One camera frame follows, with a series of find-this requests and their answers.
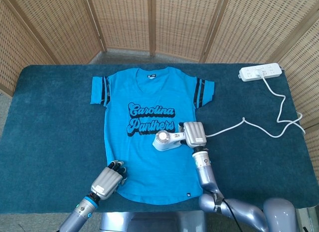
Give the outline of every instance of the white power strip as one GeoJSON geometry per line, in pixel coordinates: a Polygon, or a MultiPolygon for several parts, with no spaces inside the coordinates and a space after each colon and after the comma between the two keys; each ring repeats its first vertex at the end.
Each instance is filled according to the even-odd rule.
{"type": "Polygon", "coordinates": [[[280,76],[282,73],[278,63],[270,63],[257,66],[243,67],[239,71],[238,77],[243,81],[261,80],[261,74],[264,78],[280,76]]]}

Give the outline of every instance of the shirt sleeve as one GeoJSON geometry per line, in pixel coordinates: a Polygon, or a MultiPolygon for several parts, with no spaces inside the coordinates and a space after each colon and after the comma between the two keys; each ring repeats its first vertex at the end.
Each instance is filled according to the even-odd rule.
{"type": "Polygon", "coordinates": [[[91,104],[106,106],[110,101],[110,87],[105,76],[92,78],[91,104]]]}
{"type": "Polygon", "coordinates": [[[215,83],[198,77],[195,78],[194,106],[199,108],[213,100],[215,83]]]}

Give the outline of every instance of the blue carpet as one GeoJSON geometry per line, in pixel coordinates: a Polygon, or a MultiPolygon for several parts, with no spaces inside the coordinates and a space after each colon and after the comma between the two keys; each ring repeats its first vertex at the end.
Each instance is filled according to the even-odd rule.
{"type": "MultiPolygon", "coordinates": [[[[243,116],[273,134],[284,127],[276,123],[281,98],[274,97],[263,81],[238,79],[239,69],[246,64],[141,67],[152,70],[168,65],[215,81],[213,102],[196,112],[207,134],[237,124],[243,116]]],[[[92,76],[137,66],[29,66],[22,71],[0,141],[0,213],[73,210],[106,164],[105,108],[90,105],[92,76]]],[[[296,118],[285,76],[268,82],[275,92],[288,96],[282,118],[296,118]]],[[[297,208],[319,202],[318,184],[299,128],[291,126],[283,137],[273,139],[242,125],[208,139],[207,146],[225,197],[260,207],[269,197],[286,198],[297,208]]],[[[199,209],[197,199],[152,206],[118,194],[100,204],[100,212],[199,209]]]]}

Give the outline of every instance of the white cable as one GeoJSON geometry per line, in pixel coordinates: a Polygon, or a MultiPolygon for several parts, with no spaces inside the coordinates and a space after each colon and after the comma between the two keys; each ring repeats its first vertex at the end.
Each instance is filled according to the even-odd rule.
{"type": "Polygon", "coordinates": [[[281,116],[281,112],[282,112],[282,110],[283,110],[283,104],[284,104],[284,101],[285,101],[285,99],[286,99],[286,96],[285,96],[285,95],[280,95],[280,94],[277,94],[277,93],[273,92],[272,89],[270,88],[270,86],[268,85],[268,83],[266,82],[266,79],[265,79],[263,76],[261,76],[261,78],[263,79],[263,81],[265,82],[267,88],[269,89],[269,91],[270,91],[273,95],[279,96],[279,97],[283,97],[283,100],[282,100],[282,102],[281,102],[281,104],[280,104],[279,114],[278,114],[278,117],[277,117],[277,120],[276,120],[277,123],[289,122],[289,123],[284,127],[283,131],[282,131],[279,135],[274,136],[274,135],[270,134],[268,131],[266,131],[264,128],[262,128],[262,127],[260,127],[260,126],[257,126],[257,125],[255,125],[255,124],[253,124],[253,123],[250,123],[250,122],[246,121],[245,117],[243,117],[243,120],[242,120],[240,123],[238,123],[237,125],[234,125],[234,126],[232,126],[232,127],[229,127],[229,128],[224,129],[224,130],[221,130],[221,131],[219,131],[219,132],[217,132],[217,133],[215,133],[215,134],[206,135],[206,137],[217,136],[217,135],[219,135],[219,134],[221,134],[221,133],[223,133],[223,132],[225,132],[225,131],[234,129],[235,127],[238,127],[238,126],[240,126],[240,125],[243,124],[243,123],[246,123],[246,124],[248,124],[248,125],[257,127],[258,129],[262,130],[262,131],[265,132],[267,135],[269,135],[270,137],[273,137],[273,138],[279,138],[279,137],[281,137],[281,136],[284,134],[284,132],[286,131],[286,129],[287,129],[290,125],[292,125],[292,124],[298,126],[298,127],[303,131],[304,134],[306,133],[305,130],[304,130],[299,124],[296,123],[296,122],[300,121],[300,120],[302,119],[302,117],[303,117],[303,115],[302,115],[300,112],[297,112],[297,114],[299,115],[299,117],[298,117],[296,120],[294,120],[294,121],[289,121],[289,120],[282,120],[282,121],[280,121],[280,120],[279,120],[279,118],[280,118],[280,116],[281,116]]]}

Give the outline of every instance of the floor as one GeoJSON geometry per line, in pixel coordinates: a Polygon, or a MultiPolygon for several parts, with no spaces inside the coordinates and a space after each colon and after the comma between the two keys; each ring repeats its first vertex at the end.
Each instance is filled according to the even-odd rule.
{"type": "MultiPolygon", "coordinates": [[[[110,49],[107,53],[99,53],[90,64],[144,64],[144,63],[192,63],[180,58],[164,55],[150,57],[147,52],[123,51],[110,49]]],[[[0,93],[0,139],[11,104],[4,94],[0,93]]],[[[54,214],[14,214],[0,215],[0,232],[55,232],[66,219],[67,213],[54,214]]],[[[319,232],[318,213],[315,208],[298,210],[300,225],[306,226],[309,232],[319,232]]],[[[101,213],[95,213],[81,229],[82,232],[98,232],[101,221],[101,213]]],[[[236,232],[239,231],[236,223],[221,215],[207,215],[207,228],[209,232],[236,232]]],[[[245,232],[253,232],[254,229],[241,224],[245,232]]]]}

